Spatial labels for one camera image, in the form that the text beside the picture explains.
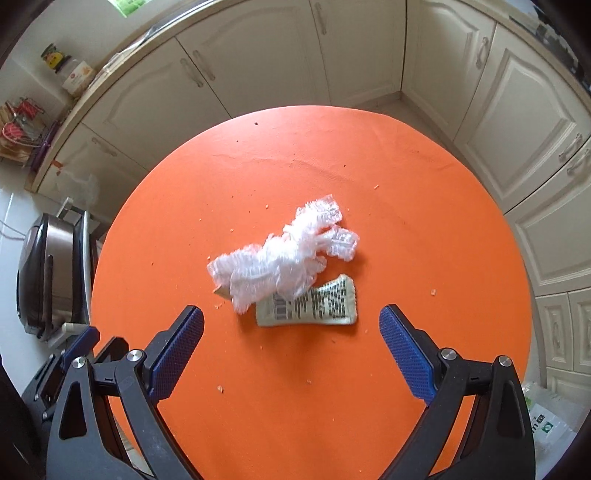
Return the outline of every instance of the white plastic bag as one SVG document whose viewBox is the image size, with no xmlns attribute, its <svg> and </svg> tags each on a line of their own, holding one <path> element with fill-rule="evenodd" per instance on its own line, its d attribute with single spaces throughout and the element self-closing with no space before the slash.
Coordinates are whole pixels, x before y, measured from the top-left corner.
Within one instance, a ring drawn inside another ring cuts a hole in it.
<svg viewBox="0 0 591 480">
<path fill-rule="evenodd" d="M 229 289 L 238 313 L 274 293 L 293 300 L 326 268 L 326 258 L 317 256 L 318 251 L 345 261 L 355 256 L 359 237 L 336 226 L 342 218 L 332 195 L 306 203 L 285 225 L 282 236 L 270 234 L 263 246 L 248 245 L 221 255 L 207 265 L 207 271 L 217 288 Z"/>
<path fill-rule="evenodd" d="M 534 436 L 535 478 L 542 480 L 554 468 L 576 436 L 565 419 L 557 413 L 568 413 L 570 404 L 575 407 L 577 413 L 573 416 L 574 412 L 571 412 L 567 416 L 578 422 L 576 417 L 579 416 L 580 407 L 532 382 L 526 382 L 522 389 Z"/>
</svg>

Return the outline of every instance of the metal screw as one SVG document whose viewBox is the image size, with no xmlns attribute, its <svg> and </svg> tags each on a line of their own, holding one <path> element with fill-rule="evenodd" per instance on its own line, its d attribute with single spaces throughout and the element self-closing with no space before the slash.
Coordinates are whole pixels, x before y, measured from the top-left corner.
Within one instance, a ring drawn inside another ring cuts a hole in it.
<svg viewBox="0 0 591 480">
<path fill-rule="evenodd" d="M 74 368 L 82 368 L 85 363 L 86 363 L 86 358 L 84 358 L 83 356 L 79 356 L 78 358 L 75 358 L 73 360 L 72 366 Z"/>
<path fill-rule="evenodd" d="M 457 353 L 455 350 L 451 348 L 444 348 L 443 350 L 441 350 L 441 356 L 445 360 L 455 360 L 457 358 Z"/>
<path fill-rule="evenodd" d="M 127 354 L 127 360 L 130 362 L 137 362 L 140 358 L 142 358 L 142 350 L 132 350 Z"/>
<path fill-rule="evenodd" d="M 499 363 L 503 367 L 510 367 L 511 365 L 513 365 L 513 362 L 511 361 L 511 359 L 508 356 L 506 356 L 506 355 L 501 355 L 499 357 Z"/>
</svg>

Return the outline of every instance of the crumpled plastic bag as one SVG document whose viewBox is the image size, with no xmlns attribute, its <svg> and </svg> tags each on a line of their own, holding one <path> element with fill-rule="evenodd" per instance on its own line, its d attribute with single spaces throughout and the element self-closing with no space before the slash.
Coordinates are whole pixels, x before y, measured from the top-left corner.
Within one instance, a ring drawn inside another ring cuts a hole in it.
<svg viewBox="0 0 591 480">
<path fill-rule="evenodd" d="M 247 245 L 220 255 L 207 265 L 207 271 L 217 288 L 229 289 L 238 313 L 274 293 L 294 300 L 326 268 L 326 257 L 317 252 L 347 262 L 355 256 L 359 236 L 336 225 L 342 219 L 332 195 L 308 202 L 283 227 L 283 235 L 270 234 L 263 246 Z"/>
</svg>

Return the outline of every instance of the blue gripper pad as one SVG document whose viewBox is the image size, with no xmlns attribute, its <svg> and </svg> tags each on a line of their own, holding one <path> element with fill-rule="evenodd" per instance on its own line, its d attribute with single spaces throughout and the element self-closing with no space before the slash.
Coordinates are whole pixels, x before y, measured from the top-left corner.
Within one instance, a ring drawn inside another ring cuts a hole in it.
<svg viewBox="0 0 591 480">
<path fill-rule="evenodd" d="M 154 404 L 172 395 L 178 379 L 203 336 L 204 325 L 203 313 L 194 308 L 176 335 L 163 348 L 150 376 L 148 396 Z"/>
<path fill-rule="evenodd" d="M 410 391 L 427 406 L 437 393 L 433 382 L 433 366 L 398 316 L 389 307 L 379 313 L 379 331 L 396 360 Z"/>
<path fill-rule="evenodd" d="M 87 356 L 100 340 L 96 327 L 88 327 L 61 356 L 61 369 L 67 372 L 75 358 Z"/>
</svg>

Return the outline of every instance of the white cabinet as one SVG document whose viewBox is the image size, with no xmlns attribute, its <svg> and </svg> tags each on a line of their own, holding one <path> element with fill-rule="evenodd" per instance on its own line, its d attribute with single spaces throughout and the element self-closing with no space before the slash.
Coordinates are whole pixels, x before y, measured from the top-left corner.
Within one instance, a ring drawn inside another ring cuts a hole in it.
<svg viewBox="0 0 591 480">
<path fill-rule="evenodd" d="M 591 288 L 569 293 L 573 318 L 574 371 L 591 374 Z"/>
<path fill-rule="evenodd" d="M 405 0 L 310 0 L 333 105 L 399 92 Z"/>
<path fill-rule="evenodd" d="M 121 77 L 82 122 L 151 169 L 228 113 L 172 38 Z"/>
<path fill-rule="evenodd" d="M 39 193 L 114 219 L 148 171 L 80 124 L 41 182 Z"/>
<path fill-rule="evenodd" d="M 408 0 L 402 91 L 451 139 L 470 106 L 495 22 L 456 0 Z"/>
<path fill-rule="evenodd" d="M 589 113 L 530 46 L 497 27 L 454 141 L 503 212 L 540 187 L 591 133 Z"/>
<path fill-rule="evenodd" d="M 573 327 L 570 317 L 569 296 L 537 297 L 544 333 L 546 364 L 549 367 L 573 369 Z"/>
<path fill-rule="evenodd" d="M 241 2 L 177 38 L 232 117 L 330 103 L 308 0 Z"/>
<path fill-rule="evenodd" d="M 583 405 L 591 407 L 591 376 L 547 368 L 548 390 Z"/>
<path fill-rule="evenodd" d="M 505 215 L 536 296 L 591 287 L 591 141 Z"/>
</svg>

